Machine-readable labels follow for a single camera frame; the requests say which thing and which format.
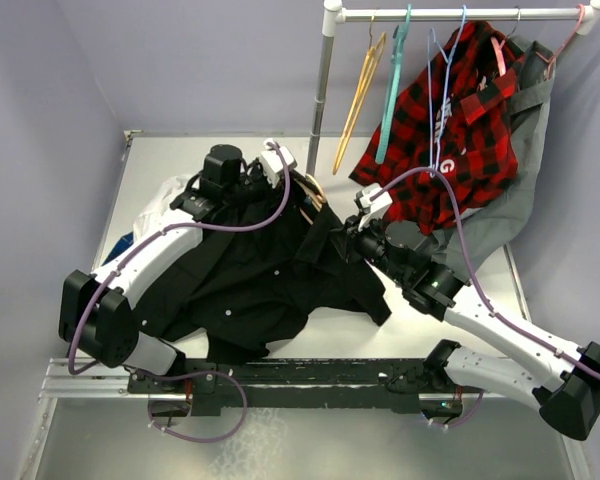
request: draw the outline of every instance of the wooden hanger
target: wooden hanger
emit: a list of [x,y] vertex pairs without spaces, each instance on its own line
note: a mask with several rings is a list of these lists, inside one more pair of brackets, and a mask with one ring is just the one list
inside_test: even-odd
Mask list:
[[362,71],[360,72],[360,78],[358,79],[358,87],[356,88],[356,93],[353,97],[353,103],[351,104],[351,109],[349,110],[349,116],[347,117],[342,136],[338,142],[338,150],[336,151],[336,158],[333,163],[334,175],[340,168],[344,152],[347,150],[349,139],[351,138],[353,129],[358,121],[358,116],[362,110],[362,104],[367,97],[371,81],[376,73],[382,54],[384,53],[384,46],[387,43],[387,34],[383,32],[378,43],[372,45],[373,35],[371,34],[371,26],[373,25],[374,17],[375,15],[371,17],[371,22],[369,22],[369,48],[367,50],[367,55],[364,57],[364,63],[362,64]]
[[[311,207],[315,210],[316,213],[319,213],[322,210],[322,206],[327,204],[327,196],[324,193],[324,190],[318,183],[318,181],[313,178],[308,173],[304,176],[304,178],[296,177],[295,182],[302,188],[306,195],[306,199],[309,203],[311,203]],[[311,184],[313,188],[310,188],[305,182]],[[303,208],[300,206],[300,213],[304,217],[304,219],[309,222],[309,225],[313,225],[313,220],[311,219],[311,215],[309,215]]]

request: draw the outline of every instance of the teal hanger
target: teal hanger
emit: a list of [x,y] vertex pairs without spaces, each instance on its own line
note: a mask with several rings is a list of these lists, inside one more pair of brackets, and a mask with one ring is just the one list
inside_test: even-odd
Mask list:
[[389,134],[391,133],[391,121],[393,120],[393,112],[396,109],[396,98],[398,97],[404,42],[407,39],[410,24],[411,4],[407,6],[407,15],[405,16],[404,24],[398,25],[393,32],[393,52],[391,53],[391,65],[393,65],[393,69],[389,76],[387,96],[384,100],[384,114],[382,115],[382,126],[380,127],[380,143],[378,144],[378,150],[376,152],[376,163],[378,165],[384,163],[384,157],[387,155]]

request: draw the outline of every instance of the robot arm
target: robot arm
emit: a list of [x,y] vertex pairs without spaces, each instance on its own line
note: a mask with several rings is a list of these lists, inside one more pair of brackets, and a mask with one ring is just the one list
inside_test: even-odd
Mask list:
[[[295,160],[287,149],[283,148],[282,152],[291,170],[295,167]],[[120,262],[127,261],[127,254],[121,260],[114,260],[96,269],[91,275],[75,271],[66,279],[60,317],[61,338],[71,342],[78,319],[94,293],[113,271],[116,277],[97,299],[80,336],[79,348],[108,367],[124,365],[139,373],[146,371],[172,377],[199,369],[172,345],[143,333],[141,326],[145,320],[135,318],[134,309],[148,287],[186,251],[195,248],[205,235],[198,228],[167,229],[167,225],[191,223],[192,218],[197,222],[202,221],[209,212],[222,208],[223,198],[228,193],[236,194],[231,190],[236,185],[240,186],[240,201],[249,201],[250,198],[258,198],[262,189],[270,190],[278,184],[283,168],[274,152],[264,151],[258,159],[264,179],[260,182],[240,181],[241,178],[244,180],[244,176],[240,175],[243,162],[241,155],[237,148],[228,145],[212,149],[205,159],[199,188],[188,186],[174,201],[172,210],[164,215],[158,231],[137,242],[132,252],[132,265],[119,268]],[[379,219],[391,204],[391,197],[385,193],[375,198],[374,195],[379,191],[378,185],[372,185],[356,196],[359,214],[345,223],[348,242],[344,254],[363,256],[400,286],[404,298],[413,308],[476,335],[507,358],[484,355],[457,342],[442,340],[424,361],[356,361],[358,367],[362,364],[366,366],[357,368],[355,372],[346,371],[342,376],[339,369],[346,370],[344,361],[293,360],[277,364],[275,368],[264,361],[234,367],[236,380],[246,385],[247,391],[251,389],[250,402],[255,406],[305,408],[311,402],[326,405],[320,395],[329,395],[329,389],[322,387],[332,383],[339,386],[350,383],[355,388],[347,389],[348,396],[338,393],[329,397],[330,405],[337,406],[338,402],[344,402],[343,406],[388,406],[394,411],[412,411],[414,404],[405,403],[405,392],[417,395],[425,389],[434,388],[434,385],[442,385],[446,389],[438,391],[453,391],[456,385],[460,385],[477,387],[517,400],[537,409],[542,418],[559,432],[574,439],[586,439],[600,414],[600,381],[520,332],[531,333],[550,342],[599,373],[600,345],[592,342],[581,348],[503,310],[499,312],[518,331],[494,318],[476,290],[466,286],[445,265],[432,261],[424,254],[422,246],[405,245],[385,234]],[[156,235],[157,238],[148,241],[149,237]],[[144,248],[137,248],[145,242],[147,245]],[[297,368],[300,368],[300,363],[302,371],[308,371],[306,369],[309,368],[311,375],[298,380]],[[268,379],[267,385],[261,385],[263,378]],[[293,388],[289,379],[298,380],[303,387],[315,383],[321,388],[298,388],[294,395],[282,395],[284,390],[279,388],[264,388]],[[219,383],[216,388],[222,389],[224,386]],[[276,391],[279,395],[273,396],[271,392]],[[301,397],[303,401],[296,403],[295,399]],[[221,398],[224,397],[217,398],[216,403],[222,402]],[[226,398],[228,402],[232,401],[228,396]]]
[[600,345],[591,342],[582,348],[491,302],[514,328],[498,320],[475,288],[465,286],[446,266],[423,255],[421,246],[405,245],[384,233],[379,219],[391,198],[384,193],[371,200],[379,191],[378,185],[371,185],[357,197],[359,215],[347,220],[352,250],[400,286],[416,310],[474,334],[508,357],[483,355],[443,341],[427,360],[429,368],[444,372],[457,385],[478,387],[539,409],[543,419],[562,434],[586,439],[600,414],[600,380],[523,332],[547,341],[599,373]]

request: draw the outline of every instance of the table surface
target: table surface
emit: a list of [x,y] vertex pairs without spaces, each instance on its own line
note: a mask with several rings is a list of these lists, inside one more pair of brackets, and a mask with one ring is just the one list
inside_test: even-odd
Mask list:
[[[303,168],[306,138],[280,138]],[[134,218],[169,176],[197,172],[212,145],[239,146],[245,158],[261,148],[254,138],[135,138],[102,252],[131,229]],[[337,177],[330,173],[336,139],[321,142],[317,178],[342,217],[355,211],[357,187],[347,173],[367,140],[351,141]],[[516,282],[505,252],[496,252],[478,276],[487,293],[520,312]],[[497,353],[478,338],[412,310],[389,282],[393,310],[381,328],[365,315],[318,309],[294,340],[275,345],[276,357],[423,357],[450,338]],[[204,335],[178,342],[190,357],[206,354]],[[502,398],[488,398],[461,428],[428,428],[418,415],[385,410],[250,409],[244,426],[224,442],[199,445],[147,429],[146,399],[59,398],[48,417],[48,437],[37,474],[44,480],[198,478],[206,480],[573,479],[560,435],[538,413]],[[214,436],[237,420],[238,409],[220,418],[189,417],[175,427]]]
[[[308,138],[280,137],[304,171]],[[131,231],[136,216],[144,208],[160,184],[170,176],[196,173],[202,168],[206,153],[216,144],[239,147],[244,158],[253,159],[262,150],[262,138],[254,137],[137,137],[133,139],[126,160],[120,189],[106,230],[98,264],[106,257],[120,236]],[[323,138],[320,143],[316,178],[327,194],[329,204],[341,217],[355,213],[353,203],[360,186],[348,178],[367,146],[367,138],[352,138],[337,176],[331,174],[337,147],[336,138]],[[314,311],[304,330],[291,341],[269,344],[272,358],[421,358],[426,357],[441,339],[456,340],[476,351],[499,355],[490,345],[475,336],[446,323],[416,312],[402,298],[400,289],[383,275],[385,298],[393,314],[378,328],[366,314],[319,308]],[[487,294],[499,305],[519,313],[518,286],[507,254],[496,251],[478,271]],[[176,343],[190,358],[206,356],[204,332]]]

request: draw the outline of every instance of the red plaid shirt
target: red plaid shirt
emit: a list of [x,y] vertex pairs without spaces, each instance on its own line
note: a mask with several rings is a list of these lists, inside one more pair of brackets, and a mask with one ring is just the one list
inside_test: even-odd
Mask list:
[[[449,53],[458,31],[444,47]],[[487,22],[468,23],[460,37],[449,76],[450,112],[440,141],[440,171],[453,186],[460,211],[484,207],[501,195],[518,170],[511,148],[506,99],[516,91],[523,53],[506,42],[502,48],[507,71],[498,76],[491,37],[504,35]],[[438,53],[431,63],[434,115],[439,124],[446,62]],[[429,165],[429,88],[427,69],[397,99],[387,155],[375,162],[380,127],[350,178],[361,185],[384,186],[414,167]],[[410,220],[425,235],[452,227],[455,218],[442,182],[428,173],[413,175],[390,190],[393,204],[385,221]]]

